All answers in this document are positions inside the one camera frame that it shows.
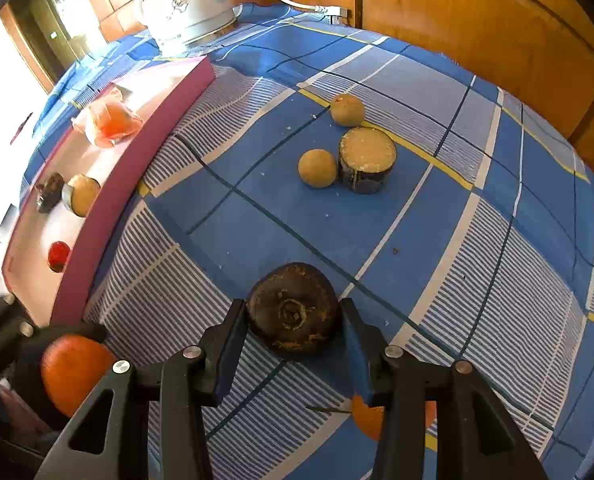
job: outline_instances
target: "bolt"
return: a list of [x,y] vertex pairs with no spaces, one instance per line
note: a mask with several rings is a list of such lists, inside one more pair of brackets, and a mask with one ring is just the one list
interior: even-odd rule
[[458,361],[455,364],[455,370],[463,375],[468,375],[472,372],[472,365],[468,361]]
[[398,359],[404,355],[403,348],[397,345],[388,345],[383,352],[386,354],[386,357],[392,357],[393,359]]
[[22,335],[25,335],[26,337],[32,337],[32,334],[34,334],[34,328],[27,321],[22,321],[19,324],[19,332],[21,332]]
[[197,359],[202,354],[202,349],[199,346],[189,346],[184,348],[184,357],[186,359]]
[[112,365],[112,371],[116,374],[123,374],[130,370],[130,363],[128,361],[117,361]]

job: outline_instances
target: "wrapped orange candy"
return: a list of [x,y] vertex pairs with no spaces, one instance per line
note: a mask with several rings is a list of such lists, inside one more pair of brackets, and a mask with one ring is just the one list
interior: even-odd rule
[[118,140],[141,130],[142,125],[143,120],[122,102],[118,88],[93,101],[72,120],[73,128],[100,148],[112,148]]

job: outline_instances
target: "electric kettle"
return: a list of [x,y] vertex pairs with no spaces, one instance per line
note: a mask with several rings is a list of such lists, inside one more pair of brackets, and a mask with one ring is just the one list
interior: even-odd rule
[[135,0],[136,18],[146,25],[163,56],[234,23],[228,0]]

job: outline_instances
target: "small round fruit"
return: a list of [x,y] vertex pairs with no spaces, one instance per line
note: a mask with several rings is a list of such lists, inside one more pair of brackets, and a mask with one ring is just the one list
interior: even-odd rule
[[[351,403],[351,411],[353,413],[353,420],[357,428],[363,434],[379,442],[379,434],[381,433],[381,424],[383,422],[383,406],[376,406],[369,408],[362,397],[355,394]],[[437,403],[434,400],[426,401],[426,413],[424,414],[424,425],[426,429],[430,428],[433,421],[437,418]]]
[[326,150],[310,150],[299,159],[299,176],[311,187],[328,187],[337,178],[337,163]]
[[362,100],[352,94],[339,94],[330,104],[330,115],[340,126],[359,126],[365,114]]
[[313,353],[337,326],[335,290],[315,267],[295,262],[278,267],[248,295],[250,328],[282,357]]
[[61,189],[61,199],[68,211],[84,217],[88,215],[94,199],[99,194],[101,184],[94,178],[78,174],[72,177]]
[[63,272],[70,256],[70,247],[65,242],[53,242],[48,248],[48,266],[52,272]]
[[72,416],[115,361],[112,352],[97,341],[61,336],[43,353],[43,387],[55,407]]

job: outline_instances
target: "yellow ball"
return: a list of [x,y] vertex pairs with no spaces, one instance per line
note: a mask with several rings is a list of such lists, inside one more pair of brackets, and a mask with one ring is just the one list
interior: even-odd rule
[[299,159],[299,176],[311,187],[328,187],[337,178],[335,157],[326,150],[310,150]]
[[365,107],[359,97],[339,94],[330,104],[330,115],[340,126],[359,126],[365,117]]

